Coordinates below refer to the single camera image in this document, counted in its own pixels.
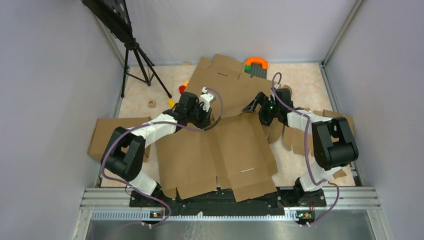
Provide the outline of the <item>large cardboard box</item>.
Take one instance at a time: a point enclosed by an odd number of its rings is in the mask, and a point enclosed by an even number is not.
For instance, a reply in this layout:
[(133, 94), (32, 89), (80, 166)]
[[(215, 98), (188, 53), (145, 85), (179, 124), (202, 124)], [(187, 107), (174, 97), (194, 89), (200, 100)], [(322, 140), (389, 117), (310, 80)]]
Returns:
[(162, 192), (188, 199), (230, 189), (237, 202), (277, 190), (276, 158), (256, 114), (222, 119), (213, 129), (187, 129), (156, 142)]

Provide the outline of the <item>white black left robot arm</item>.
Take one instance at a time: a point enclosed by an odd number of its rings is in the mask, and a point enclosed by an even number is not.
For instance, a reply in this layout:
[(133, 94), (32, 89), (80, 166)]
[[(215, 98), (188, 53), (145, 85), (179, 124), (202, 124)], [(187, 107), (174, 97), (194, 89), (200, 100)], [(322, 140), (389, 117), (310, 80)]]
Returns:
[(204, 132), (219, 122), (211, 122), (212, 103), (221, 95), (210, 87), (203, 87), (200, 95), (184, 91), (179, 101), (156, 118), (134, 127), (113, 130), (101, 159), (104, 178), (132, 187), (149, 207), (160, 202), (158, 183), (143, 170), (145, 150), (159, 139), (181, 129)]

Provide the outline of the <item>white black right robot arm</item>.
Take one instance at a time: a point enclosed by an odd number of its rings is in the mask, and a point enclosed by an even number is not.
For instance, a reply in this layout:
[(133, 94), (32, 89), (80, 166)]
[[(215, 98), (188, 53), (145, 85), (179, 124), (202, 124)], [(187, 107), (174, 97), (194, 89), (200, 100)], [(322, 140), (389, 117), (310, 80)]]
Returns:
[(305, 160), (307, 172), (296, 179), (289, 202), (290, 205), (307, 206), (320, 198), (323, 184), (334, 173), (358, 159), (359, 150), (347, 118), (325, 117), (294, 108), (291, 96), (287, 88), (272, 88), (270, 96), (259, 92), (242, 112), (253, 113), (260, 105), (258, 117), (262, 125), (270, 126), (277, 119), (290, 131), (302, 131), (306, 158), (309, 156), (308, 136), (312, 136), (315, 161)]

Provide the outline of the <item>folded brown cardboard box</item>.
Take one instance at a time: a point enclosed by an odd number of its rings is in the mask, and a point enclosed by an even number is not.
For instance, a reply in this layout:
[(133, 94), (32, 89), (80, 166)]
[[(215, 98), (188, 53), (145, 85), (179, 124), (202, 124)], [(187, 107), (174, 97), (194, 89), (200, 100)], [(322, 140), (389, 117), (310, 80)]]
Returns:
[(106, 150), (107, 144), (113, 131), (118, 127), (131, 128), (147, 123), (152, 118), (99, 118), (92, 135), (91, 143), (88, 147), (88, 155), (95, 161), (100, 162)]

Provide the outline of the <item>small yellow block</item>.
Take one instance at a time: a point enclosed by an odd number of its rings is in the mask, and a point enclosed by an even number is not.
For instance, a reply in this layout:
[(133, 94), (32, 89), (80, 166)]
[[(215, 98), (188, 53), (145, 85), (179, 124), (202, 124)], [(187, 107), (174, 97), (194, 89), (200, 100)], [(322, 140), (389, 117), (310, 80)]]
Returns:
[(169, 100), (167, 101), (167, 104), (168, 104), (171, 108), (173, 108), (173, 107), (175, 106), (176, 102), (175, 102), (174, 100), (172, 100), (172, 99), (169, 99)]

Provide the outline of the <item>flat cardboard blank underneath left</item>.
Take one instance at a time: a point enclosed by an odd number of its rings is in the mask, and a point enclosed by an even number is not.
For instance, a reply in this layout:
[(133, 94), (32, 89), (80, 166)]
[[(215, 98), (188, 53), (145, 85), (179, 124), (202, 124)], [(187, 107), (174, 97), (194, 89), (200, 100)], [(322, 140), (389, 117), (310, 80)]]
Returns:
[(215, 54), (212, 59), (201, 57), (186, 92), (201, 94), (202, 88), (212, 88), (223, 100), (222, 118), (240, 115), (259, 92), (272, 94), (272, 81), (244, 72), (245, 65), (233, 57)]

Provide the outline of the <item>orange green grey toy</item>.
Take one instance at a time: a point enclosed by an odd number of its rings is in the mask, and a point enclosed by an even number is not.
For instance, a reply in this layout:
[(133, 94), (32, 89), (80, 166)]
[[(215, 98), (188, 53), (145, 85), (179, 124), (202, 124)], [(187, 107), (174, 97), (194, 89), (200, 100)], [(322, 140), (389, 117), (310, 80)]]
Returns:
[(248, 57), (244, 63), (244, 72), (251, 77), (267, 78), (269, 63), (264, 58)]

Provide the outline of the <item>small red toy piece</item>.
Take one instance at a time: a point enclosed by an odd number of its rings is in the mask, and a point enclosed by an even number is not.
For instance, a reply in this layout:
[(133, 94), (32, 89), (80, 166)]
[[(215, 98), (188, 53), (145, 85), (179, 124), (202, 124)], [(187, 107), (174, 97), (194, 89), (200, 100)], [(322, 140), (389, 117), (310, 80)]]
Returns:
[(186, 86), (185, 86), (185, 85), (181, 85), (181, 86), (179, 86), (179, 88), (178, 88), (179, 93), (180, 93), (180, 94), (183, 94), (183, 93), (184, 93), (184, 91), (185, 91), (185, 89), (186, 89)]

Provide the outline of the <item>small wooden letter cube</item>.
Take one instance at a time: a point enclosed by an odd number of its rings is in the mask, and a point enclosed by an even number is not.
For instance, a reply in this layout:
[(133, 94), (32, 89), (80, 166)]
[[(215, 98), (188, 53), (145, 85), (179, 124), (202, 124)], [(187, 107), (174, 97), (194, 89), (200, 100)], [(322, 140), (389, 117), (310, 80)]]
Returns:
[(155, 100), (149, 100), (149, 101), (148, 101), (148, 104), (147, 104), (147, 106), (148, 106), (149, 108), (155, 108), (155, 107), (156, 107), (156, 105), (157, 105), (157, 103), (156, 103), (156, 101), (155, 101)]

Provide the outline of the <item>flat cardboard blank at right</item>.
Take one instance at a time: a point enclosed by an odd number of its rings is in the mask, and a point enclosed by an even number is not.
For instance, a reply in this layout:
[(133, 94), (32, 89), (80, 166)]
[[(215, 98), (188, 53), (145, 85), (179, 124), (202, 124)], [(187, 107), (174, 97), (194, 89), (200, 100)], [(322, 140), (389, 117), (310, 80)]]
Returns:
[[(354, 136), (354, 119), (352, 116), (344, 115), (339, 112), (331, 111), (331, 110), (313, 110), (310, 111), (314, 113), (315, 115), (321, 116), (321, 117), (327, 117), (327, 118), (337, 118), (337, 117), (344, 117), (347, 119), (347, 122), (349, 124), (350, 130), (352, 132), (352, 135)], [(293, 128), (289, 126), (283, 125), (281, 122), (279, 122), (276, 118), (272, 121), (270, 126), (262, 125), (262, 128), (265, 132), (265, 136), (267, 137), (268, 143), (273, 144), (277, 140), (281, 140), (281, 144), (284, 146), (284, 148), (288, 151), (292, 151), (294, 154), (297, 155), (305, 155), (304, 151), (304, 130)], [(314, 157), (314, 146), (313, 146), (313, 136), (312, 136), (312, 128), (309, 126), (308, 128), (308, 154), (310, 157)], [(349, 172), (349, 168), (343, 167), (340, 170), (337, 170), (335, 173), (333, 173), (332, 178), (333, 179), (344, 179), (347, 176), (347, 173)]]

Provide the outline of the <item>black tripod stand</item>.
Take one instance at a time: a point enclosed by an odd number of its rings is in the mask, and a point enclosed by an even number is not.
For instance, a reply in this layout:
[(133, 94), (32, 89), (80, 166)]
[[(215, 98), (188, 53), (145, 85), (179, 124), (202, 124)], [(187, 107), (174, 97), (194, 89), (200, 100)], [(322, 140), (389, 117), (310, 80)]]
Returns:
[[(133, 35), (133, 28), (129, 16), (129, 8), (125, 0), (83, 0), (83, 5), (94, 14), (94, 16), (103, 23), (108, 30), (116, 37), (125, 47), (124, 70), (121, 86), (120, 97), (125, 97), (125, 88), (127, 77), (139, 80), (147, 86), (151, 86), (152, 80), (157, 79), (166, 95), (172, 98), (172, 94), (168, 91), (163, 81), (154, 70), (155, 64), (142, 50), (136, 38)], [(133, 52), (137, 63), (141, 69), (143, 77), (137, 77), (129, 73), (129, 55)]]

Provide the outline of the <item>aluminium frame rail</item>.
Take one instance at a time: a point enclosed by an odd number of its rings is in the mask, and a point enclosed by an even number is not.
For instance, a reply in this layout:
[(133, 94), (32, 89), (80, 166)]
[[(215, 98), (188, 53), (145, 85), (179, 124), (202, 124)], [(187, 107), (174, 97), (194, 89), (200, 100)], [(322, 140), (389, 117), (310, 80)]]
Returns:
[(373, 187), (325, 187), (326, 206), (286, 207), (284, 215), (171, 216), (130, 207), (123, 187), (87, 188), (74, 240), (391, 240)]

